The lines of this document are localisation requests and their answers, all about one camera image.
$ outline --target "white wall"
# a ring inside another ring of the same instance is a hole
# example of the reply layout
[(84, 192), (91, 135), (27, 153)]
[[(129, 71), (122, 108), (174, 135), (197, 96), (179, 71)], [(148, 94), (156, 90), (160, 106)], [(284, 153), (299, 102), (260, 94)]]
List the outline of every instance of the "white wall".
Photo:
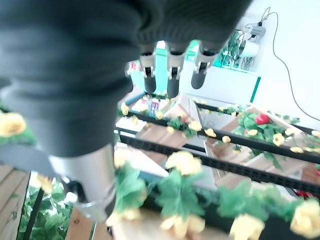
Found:
[[(258, 22), (267, 7), (279, 15), (275, 53), (287, 64), (300, 107), (320, 119), (320, 1), (254, 0), (237, 29)], [(263, 23), (266, 33), (254, 70), (261, 75), (254, 103), (275, 112), (300, 116), (301, 125), (320, 130), (320, 122), (306, 116), (294, 103), (285, 66), (273, 55), (275, 14)]]

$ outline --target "wooden board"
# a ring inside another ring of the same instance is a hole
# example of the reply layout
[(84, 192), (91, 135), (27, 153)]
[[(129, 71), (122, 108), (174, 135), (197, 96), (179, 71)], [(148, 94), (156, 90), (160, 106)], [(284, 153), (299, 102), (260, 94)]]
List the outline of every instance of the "wooden board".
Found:
[(0, 211), (0, 233), (4, 235), (9, 234), (4, 231), (7, 230), (6, 228), (9, 227), (8, 224), (11, 223), (15, 213), (19, 212), (19, 210), (21, 209), (20, 206), (22, 206), (25, 200), (29, 174), (24, 172), (20, 173), (24, 174), (24, 176), (19, 180), (17, 186), (8, 193), (8, 200)]
[(97, 223), (91, 240), (112, 240), (112, 237), (108, 233), (107, 226), (103, 223)]
[(93, 222), (74, 207), (65, 240), (88, 240), (92, 225)]
[[(116, 240), (175, 240), (169, 232), (160, 229), (162, 217), (153, 211), (141, 209), (142, 219), (139, 221), (122, 221), (112, 226)], [(189, 236), (189, 240), (231, 240), (225, 232), (206, 227), (203, 232)]]

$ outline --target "wooden floor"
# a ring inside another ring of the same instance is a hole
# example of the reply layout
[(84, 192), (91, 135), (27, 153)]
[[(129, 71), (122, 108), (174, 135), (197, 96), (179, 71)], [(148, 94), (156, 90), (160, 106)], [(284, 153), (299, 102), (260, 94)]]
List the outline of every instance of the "wooden floor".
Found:
[(16, 240), (29, 173), (0, 166), (0, 240)]

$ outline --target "black metal rail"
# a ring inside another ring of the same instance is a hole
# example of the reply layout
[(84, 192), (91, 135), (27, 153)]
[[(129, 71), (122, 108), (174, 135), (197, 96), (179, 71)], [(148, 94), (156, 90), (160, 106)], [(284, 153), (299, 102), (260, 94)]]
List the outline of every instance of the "black metal rail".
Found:
[[(137, 139), (130, 136), (125, 136), (122, 134), (120, 134), (120, 140), (122, 143), (130, 145), (134, 148), (142, 149), (146, 151), (152, 151), (152, 152), (164, 154), (167, 156), (171, 155), (172, 153), (181, 151), (181, 149), (179, 148), (165, 146), (165, 145)], [(256, 182), (274, 183), (274, 184), (281, 185), (291, 189), (297, 189), (297, 190), (301, 190), (301, 191), (305, 191), (305, 192), (317, 194), (317, 195), (320, 194), (320, 185), (296, 180), (293, 178), (277, 175), (270, 172), (265, 172), (262, 170), (257, 170), (254, 168), (250, 168), (247, 166), (239, 165), (239, 164), (228, 162), (228, 161), (222, 161), (216, 158), (204, 156), (202, 154), (197, 154), (193, 152), (192, 154), (195, 157), (200, 158), (202, 161), (202, 164), (208, 167), (212, 167), (212, 168), (220, 169), (230, 173), (238, 174), (241, 176), (249, 177)]]
[[(137, 112), (137, 111), (129, 111), (127, 117), (132, 117), (132, 116), (136, 116), (138, 119), (140, 119), (142, 121), (157, 124), (160, 126), (165, 127), (168, 125), (167, 119), (163, 118), (163, 119), (157, 120), (152, 116), (147, 116), (147, 115), (144, 115), (144, 114)], [(216, 133), (216, 137), (214, 139), (217, 139), (217, 140), (222, 140), (223, 136), (229, 136), (231, 139), (231, 143), (234, 143), (234, 144), (238, 144), (238, 145), (246, 146), (249, 148), (258, 149), (258, 150), (262, 150), (262, 151), (266, 151), (269, 153), (278, 154), (278, 155), (282, 155), (282, 156), (286, 156), (286, 157), (290, 157), (290, 158), (294, 158), (294, 159), (299, 159), (299, 160), (306, 161), (309, 163), (320, 164), (320, 156), (314, 152), (297, 153), (297, 152), (291, 151), (288, 146), (283, 146), (283, 145), (276, 146), (276, 145), (268, 143), (266, 141), (253, 140), (253, 139), (245, 137), (245, 136), (237, 135), (237, 134), (234, 134), (231, 132), (222, 131), (219, 129), (213, 129), (213, 131)], [(206, 135), (204, 129), (199, 131), (197, 134), (200, 136), (205, 136), (205, 137), (210, 138), (209, 136)]]

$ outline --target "black shelf rail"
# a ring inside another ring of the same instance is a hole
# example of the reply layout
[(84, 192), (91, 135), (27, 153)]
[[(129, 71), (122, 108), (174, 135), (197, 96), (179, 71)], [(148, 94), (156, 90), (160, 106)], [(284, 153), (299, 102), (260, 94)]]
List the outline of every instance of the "black shelf rail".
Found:
[[(181, 149), (179, 148), (165, 146), (165, 145), (161, 145), (161, 144), (150, 142), (150, 141), (145, 141), (142, 139), (138, 139), (138, 138), (123, 135), (123, 134), (120, 134), (119, 136), (122, 143), (130, 145), (137, 149), (152, 151), (152, 152), (164, 154), (167, 156), (171, 155), (172, 153), (181, 151)], [(250, 168), (247, 166), (239, 165), (239, 164), (228, 162), (228, 161), (222, 161), (213, 157), (208, 157), (208, 156), (194, 153), (194, 152), (191, 152), (191, 154), (194, 157), (200, 158), (203, 165), (206, 165), (211, 168), (216, 168), (216, 169), (220, 169), (230, 173), (249, 177), (256, 182), (274, 183), (290, 189), (296, 189), (296, 190), (301, 190), (308, 193), (320, 195), (320, 185), (296, 180), (290, 177), (281, 176), (281, 175), (277, 175), (270, 172), (257, 170), (254, 168)]]
[[(152, 123), (152, 124), (156, 124), (156, 125), (160, 125), (160, 126), (168, 126), (168, 119), (155, 119), (152, 116), (148, 116), (148, 115), (144, 115), (143, 113), (140, 113), (138, 111), (129, 111), (127, 117), (132, 117), (132, 116), (136, 116), (138, 119), (148, 122), (148, 123)], [(207, 138), (211, 138), (210, 136), (206, 135), (205, 130), (202, 129), (201, 131), (198, 131), (197, 134), (198, 136), (205, 136)], [(262, 150), (262, 151), (266, 151), (269, 153), (273, 153), (273, 154), (278, 154), (278, 155), (282, 155), (282, 156), (286, 156), (286, 157), (290, 157), (290, 158), (294, 158), (294, 159), (299, 159), (302, 161), (306, 161), (309, 163), (315, 163), (315, 164), (320, 164), (320, 156), (314, 152), (304, 152), (304, 153), (297, 153), (297, 152), (293, 152), (290, 150), (290, 148), (288, 146), (276, 146), (274, 144), (262, 141), (262, 140), (253, 140), (251, 138), (245, 137), (245, 136), (241, 136), (241, 135), (237, 135), (231, 132), (226, 132), (226, 131), (222, 131), (219, 129), (213, 129), (213, 131), (216, 134), (216, 137), (214, 137), (213, 139), (217, 139), (217, 140), (222, 140), (223, 136), (229, 136), (231, 139), (231, 143), (233, 144), (238, 144), (238, 145), (242, 145), (242, 146), (246, 146), (249, 148), (253, 148), (253, 149), (258, 149), (258, 150)]]

